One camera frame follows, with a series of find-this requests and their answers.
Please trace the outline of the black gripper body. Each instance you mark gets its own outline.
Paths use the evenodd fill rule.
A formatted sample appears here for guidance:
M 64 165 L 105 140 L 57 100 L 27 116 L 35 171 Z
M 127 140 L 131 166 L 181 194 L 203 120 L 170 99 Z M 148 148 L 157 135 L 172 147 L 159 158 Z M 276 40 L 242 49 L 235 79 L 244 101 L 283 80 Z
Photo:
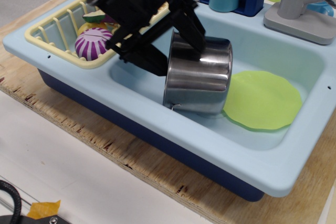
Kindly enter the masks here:
M 124 42 L 152 44 L 171 28 L 167 15 L 144 35 L 139 32 L 141 28 L 149 25 L 152 16 L 164 3 L 168 3 L 170 11 L 178 8 L 194 10 L 197 7 L 194 0 L 89 0 L 89 2 L 98 6 L 120 24 L 120 29 L 108 43 L 109 47 L 117 52 Z

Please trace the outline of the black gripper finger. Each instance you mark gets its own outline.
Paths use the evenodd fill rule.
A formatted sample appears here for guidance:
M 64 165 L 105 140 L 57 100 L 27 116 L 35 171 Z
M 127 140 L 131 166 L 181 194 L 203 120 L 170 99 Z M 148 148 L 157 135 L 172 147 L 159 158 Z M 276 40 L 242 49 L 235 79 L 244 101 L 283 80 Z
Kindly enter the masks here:
M 166 76 L 168 70 L 167 56 L 152 44 L 122 43 L 118 49 L 120 59 L 150 72 L 156 76 Z
M 178 8 L 171 10 L 169 25 L 179 32 L 196 53 L 201 54 L 206 46 L 205 29 L 193 9 L 183 10 Z

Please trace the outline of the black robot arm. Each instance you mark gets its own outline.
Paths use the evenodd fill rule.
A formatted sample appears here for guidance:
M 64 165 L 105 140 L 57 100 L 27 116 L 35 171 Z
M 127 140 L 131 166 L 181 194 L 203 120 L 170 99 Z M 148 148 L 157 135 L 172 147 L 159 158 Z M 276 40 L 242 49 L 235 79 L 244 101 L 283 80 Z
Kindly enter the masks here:
M 205 48 L 205 29 L 194 13 L 195 0 L 88 0 L 113 18 L 120 28 L 107 48 L 157 76 L 167 74 L 167 57 L 152 43 L 171 27 L 198 52 Z

